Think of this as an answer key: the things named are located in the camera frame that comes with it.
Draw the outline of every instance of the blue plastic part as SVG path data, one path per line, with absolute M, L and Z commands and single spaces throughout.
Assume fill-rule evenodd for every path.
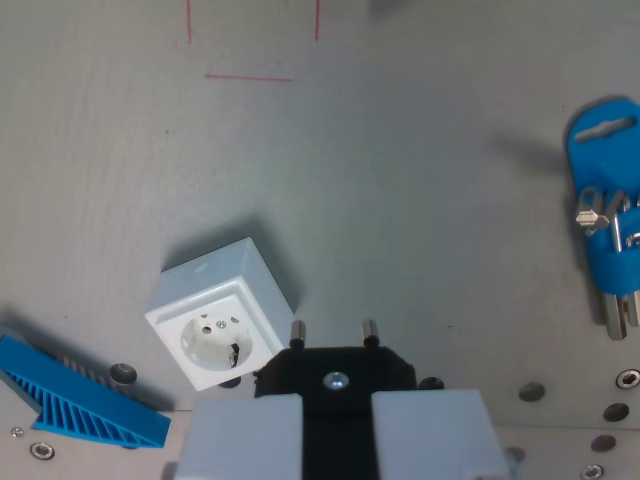
M 42 405 L 34 428 L 123 447 L 164 446 L 169 418 L 7 336 L 0 369 Z
M 579 142 L 576 135 L 585 130 L 620 119 L 633 119 L 633 125 L 608 136 Z M 585 187 L 596 186 L 613 194 L 628 193 L 635 202 L 640 195 L 640 106 L 628 99 L 613 100 L 583 111 L 569 129 L 567 151 L 576 195 Z M 622 241 L 640 232 L 640 209 L 618 215 Z M 598 288 L 614 295 L 640 290 L 640 249 L 617 253 L 611 233 L 600 230 L 587 237 L 591 272 Z

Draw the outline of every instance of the metal pin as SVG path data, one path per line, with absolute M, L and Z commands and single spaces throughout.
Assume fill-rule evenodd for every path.
M 291 348 L 304 348 L 304 343 L 307 340 L 307 326 L 302 320 L 296 320 L 291 324 L 291 338 L 289 340 L 289 347 Z
M 611 241 L 616 252 L 622 252 L 622 239 L 620 238 L 620 222 L 618 214 L 611 217 Z M 613 340 L 623 340 L 627 336 L 627 326 L 625 318 L 628 313 L 628 304 L 625 305 L 625 297 L 619 297 L 610 293 L 605 293 L 604 305 L 607 318 L 607 332 Z
M 378 326 L 374 320 L 362 322 L 362 340 L 365 347 L 377 347 L 380 345 Z
M 628 194 L 622 195 L 622 205 L 620 206 L 620 210 L 624 213 L 631 209 L 631 199 Z M 616 215 L 616 241 L 614 242 L 616 245 L 616 251 L 622 251 L 625 245 L 622 244 L 622 239 L 620 237 L 620 223 L 618 221 L 618 216 Z M 625 244 L 629 246 L 629 243 L 633 244 L 634 242 L 629 242 L 629 238 L 626 239 Z M 640 291 L 635 291 L 630 293 L 629 295 L 625 295 L 624 297 L 624 313 L 626 314 L 627 321 L 629 325 L 632 327 L 637 327 L 640 325 Z

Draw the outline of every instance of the socket hole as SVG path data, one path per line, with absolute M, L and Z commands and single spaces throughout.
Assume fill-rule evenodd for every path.
M 605 408 L 602 416 L 607 422 L 619 422 L 629 415 L 629 406 L 626 403 L 614 403 Z
M 635 126 L 635 124 L 635 117 L 624 117 L 617 120 L 607 120 L 596 125 L 595 127 L 588 128 L 580 133 L 577 133 L 573 138 L 578 143 L 584 143 L 590 140 L 595 140 L 596 138 L 608 137 L 616 132 L 619 132 L 620 130 L 631 128 Z
M 523 402 L 538 402 L 544 397 L 545 393 L 544 385 L 538 382 L 530 382 L 520 389 L 518 396 Z
M 444 390 L 444 382 L 438 377 L 423 378 L 418 384 L 418 390 Z
M 524 451 L 524 448 L 520 447 L 509 447 L 507 448 L 507 454 L 511 455 L 516 463 L 522 463 L 524 459 L 527 457 L 527 453 Z
M 616 437 L 613 435 L 600 435 L 591 442 L 591 450 L 598 453 L 608 452 L 616 446 Z
M 131 385 L 138 379 L 138 372 L 127 363 L 116 363 L 109 369 L 111 379 L 121 385 Z
M 210 313 L 207 320 L 198 315 L 182 331 L 180 344 L 189 360 L 202 368 L 216 372 L 242 365 L 251 355 L 251 333 L 225 320 L 229 316 Z

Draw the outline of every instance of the blue ribbed part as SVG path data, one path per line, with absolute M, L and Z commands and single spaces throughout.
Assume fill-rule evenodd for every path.
M 123 447 L 164 446 L 169 418 L 7 336 L 0 369 L 42 406 L 33 428 Z

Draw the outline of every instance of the screw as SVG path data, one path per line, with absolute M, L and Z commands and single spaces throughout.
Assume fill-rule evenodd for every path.
M 625 243 L 627 244 L 627 248 L 640 247 L 640 233 L 629 235 Z
M 349 377 L 342 372 L 331 372 L 324 376 L 322 383 L 329 390 L 342 390 L 349 385 Z
M 604 468 L 600 465 L 589 465 L 580 472 L 582 480 L 600 480 L 602 477 L 604 477 Z
M 33 455 L 38 460 L 51 460 L 56 452 L 53 447 L 44 442 L 37 442 L 29 447 L 31 451 L 31 455 Z

